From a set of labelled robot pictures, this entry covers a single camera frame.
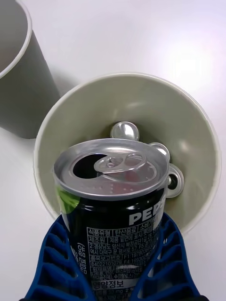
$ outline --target metallic can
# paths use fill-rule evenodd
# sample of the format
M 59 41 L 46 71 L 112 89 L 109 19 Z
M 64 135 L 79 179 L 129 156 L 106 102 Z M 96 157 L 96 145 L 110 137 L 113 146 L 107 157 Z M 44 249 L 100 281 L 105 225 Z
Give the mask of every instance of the metallic can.
M 168 173 L 157 149 L 123 139 L 83 142 L 56 161 L 70 244 L 100 301 L 128 300 L 154 254 Z

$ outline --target white surface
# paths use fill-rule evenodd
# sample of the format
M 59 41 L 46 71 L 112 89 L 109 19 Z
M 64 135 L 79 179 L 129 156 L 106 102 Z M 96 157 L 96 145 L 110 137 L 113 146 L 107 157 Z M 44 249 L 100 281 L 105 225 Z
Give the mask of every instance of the white surface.
M 222 180 L 204 219 L 186 236 L 190 271 L 210 301 L 226 299 L 226 5 L 224 0 L 24 0 L 64 94 L 97 75 L 137 71 L 190 93 L 215 126 Z M 0 300 L 24 297 L 53 220 L 35 188 L 34 141 L 0 130 Z

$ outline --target can lid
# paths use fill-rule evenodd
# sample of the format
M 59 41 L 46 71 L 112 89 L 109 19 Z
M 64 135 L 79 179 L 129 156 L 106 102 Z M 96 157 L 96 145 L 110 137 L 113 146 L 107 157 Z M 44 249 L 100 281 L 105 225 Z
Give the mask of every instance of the can lid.
M 168 161 L 156 148 L 109 138 L 79 143 L 63 152 L 54 164 L 54 177 L 66 191 L 80 197 L 125 200 L 160 187 L 168 170 Z M 93 171 L 91 178 L 84 176 L 87 171 Z
M 115 139 L 128 139 L 138 141 L 140 133 L 134 123 L 128 121 L 120 121 L 113 125 L 110 137 Z
M 153 143 L 150 143 L 149 146 L 153 146 L 157 150 L 159 150 L 166 157 L 167 161 L 170 162 L 170 152 L 164 144 L 158 143 L 158 142 L 153 142 Z
M 168 191 L 166 198 L 177 197 L 184 189 L 185 180 L 181 170 L 173 164 L 169 164 Z

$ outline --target black can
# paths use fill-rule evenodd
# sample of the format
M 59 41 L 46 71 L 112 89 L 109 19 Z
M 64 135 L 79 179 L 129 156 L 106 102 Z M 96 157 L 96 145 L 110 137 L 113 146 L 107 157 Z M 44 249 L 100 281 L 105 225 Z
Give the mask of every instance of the black can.
M 54 166 L 75 259 L 100 301 L 128 300 L 158 243 L 169 163 L 144 143 L 101 139 Z

